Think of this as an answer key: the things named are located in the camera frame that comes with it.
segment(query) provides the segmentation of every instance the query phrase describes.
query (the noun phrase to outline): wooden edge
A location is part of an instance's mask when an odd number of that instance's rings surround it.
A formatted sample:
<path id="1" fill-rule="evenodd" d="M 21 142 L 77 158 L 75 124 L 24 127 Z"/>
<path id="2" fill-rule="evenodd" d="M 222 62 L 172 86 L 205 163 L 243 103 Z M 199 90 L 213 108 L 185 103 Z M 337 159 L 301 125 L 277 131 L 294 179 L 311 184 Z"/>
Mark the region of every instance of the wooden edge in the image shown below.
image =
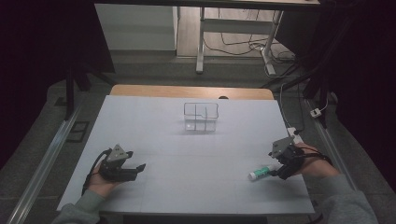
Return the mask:
<path id="1" fill-rule="evenodd" d="M 296 5 L 319 5 L 319 0 L 242 0 L 245 2 L 263 2 L 263 3 L 283 3 L 283 4 L 296 4 Z"/>
<path id="2" fill-rule="evenodd" d="M 267 89 L 182 86 L 115 85 L 110 95 L 207 99 L 219 99 L 225 96 L 234 100 L 274 100 L 274 95 Z"/>

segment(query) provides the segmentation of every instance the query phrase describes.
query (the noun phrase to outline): small bottle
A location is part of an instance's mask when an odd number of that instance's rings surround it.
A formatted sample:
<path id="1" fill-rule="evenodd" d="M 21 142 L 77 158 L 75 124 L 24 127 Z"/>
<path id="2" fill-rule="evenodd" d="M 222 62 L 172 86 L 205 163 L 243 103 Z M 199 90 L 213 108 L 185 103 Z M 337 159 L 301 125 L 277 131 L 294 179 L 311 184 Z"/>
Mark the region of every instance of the small bottle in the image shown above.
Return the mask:
<path id="1" fill-rule="evenodd" d="M 257 170 L 255 172 L 248 174 L 247 177 L 249 180 L 256 180 L 256 179 L 266 176 L 268 174 L 268 172 L 275 170 L 275 168 L 276 168 L 275 165 L 264 166 L 260 170 Z"/>

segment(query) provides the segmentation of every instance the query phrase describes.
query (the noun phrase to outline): person's arm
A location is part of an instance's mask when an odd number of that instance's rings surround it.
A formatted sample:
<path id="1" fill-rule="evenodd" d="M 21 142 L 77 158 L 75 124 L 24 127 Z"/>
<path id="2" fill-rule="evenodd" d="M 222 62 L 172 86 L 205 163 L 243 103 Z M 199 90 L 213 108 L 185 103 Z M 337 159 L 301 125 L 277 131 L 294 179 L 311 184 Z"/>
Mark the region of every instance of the person's arm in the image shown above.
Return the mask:
<path id="1" fill-rule="evenodd" d="M 296 144 L 305 153 L 314 147 L 304 143 Z M 320 185 L 325 194 L 322 203 L 323 216 L 327 223 L 378 223 L 375 213 L 364 194 L 353 190 L 344 175 L 319 158 L 307 158 L 298 174 L 312 175 L 320 178 Z"/>
<path id="2" fill-rule="evenodd" d="M 52 221 L 52 224 L 91 224 L 99 221 L 100 204 L 105 201 L 111 190 L 120 184 L 118 182 L 105 181 L 97 173 L 99 166 L 100 164 L 93 170 L 90 185 L 84 195 L 81 196 L 76 204 L 65 204 L 59 216 Z"/>

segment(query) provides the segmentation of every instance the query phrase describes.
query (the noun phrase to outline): white table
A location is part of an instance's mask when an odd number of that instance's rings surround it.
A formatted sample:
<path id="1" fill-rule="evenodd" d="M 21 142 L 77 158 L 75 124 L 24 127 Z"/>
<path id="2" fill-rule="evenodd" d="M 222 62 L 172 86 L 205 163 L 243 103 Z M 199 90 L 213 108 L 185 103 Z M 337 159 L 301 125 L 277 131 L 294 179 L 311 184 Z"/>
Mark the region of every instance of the white table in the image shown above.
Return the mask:
<path id="1" fill-rule="evenodd" d="M 184 103 L 218 103 L 212 133 L 184 130 Z M 314 209 L 300 175 L 284 181 L 248 173 L 276 161 L 272 142 L 287 131 L 277 101 L 107 96 L 58 206 L 75 203 L 86 174 L 105 149 L 134 155 L 123 168 L 146 163 L 133 182 L 116 187 L 101 211 L 162 215 L 308 214 Z"/>

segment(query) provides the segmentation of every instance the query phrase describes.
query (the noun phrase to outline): black curtain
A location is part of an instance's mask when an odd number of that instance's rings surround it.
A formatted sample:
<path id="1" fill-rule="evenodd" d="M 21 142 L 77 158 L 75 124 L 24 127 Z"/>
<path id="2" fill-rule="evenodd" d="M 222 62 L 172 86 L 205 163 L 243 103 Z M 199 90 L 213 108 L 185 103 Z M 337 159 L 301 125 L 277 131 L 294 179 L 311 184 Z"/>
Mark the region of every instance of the black curtain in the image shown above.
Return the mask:
<path id="1" fill-rule="evenodd" d="M 336 113 L 396 190 L 396 33 L 388 1 L 365 1 L 326 69 Z"/>
<path id="2" fill-rule="evenodd" d="M 2 1 L 0 49 L 2 167 L 46 103 L 49 86 L 71 66 L 81 74 L 114 67 L 88 0 Z"/>

